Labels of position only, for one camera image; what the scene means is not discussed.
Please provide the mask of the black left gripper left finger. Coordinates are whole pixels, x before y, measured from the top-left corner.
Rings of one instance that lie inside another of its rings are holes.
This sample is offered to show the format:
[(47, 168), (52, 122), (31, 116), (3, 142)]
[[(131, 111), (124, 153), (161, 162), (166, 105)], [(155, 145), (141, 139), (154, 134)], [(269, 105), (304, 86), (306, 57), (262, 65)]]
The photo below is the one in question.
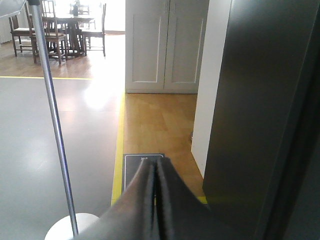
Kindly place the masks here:
[(127, 189), (110, 209), (76, 240), (155, 240), (156, 163), (143, 160)]

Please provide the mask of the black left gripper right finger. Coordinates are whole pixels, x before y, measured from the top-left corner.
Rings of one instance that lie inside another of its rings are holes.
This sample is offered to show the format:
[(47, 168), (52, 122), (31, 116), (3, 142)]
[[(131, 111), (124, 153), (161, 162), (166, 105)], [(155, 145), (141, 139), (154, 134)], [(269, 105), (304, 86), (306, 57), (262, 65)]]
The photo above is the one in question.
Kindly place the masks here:
[(156, 162), (156, 209), (161, 240), (239, 240), (240, 235), (217, 220), (192, 193), (171, 160)]

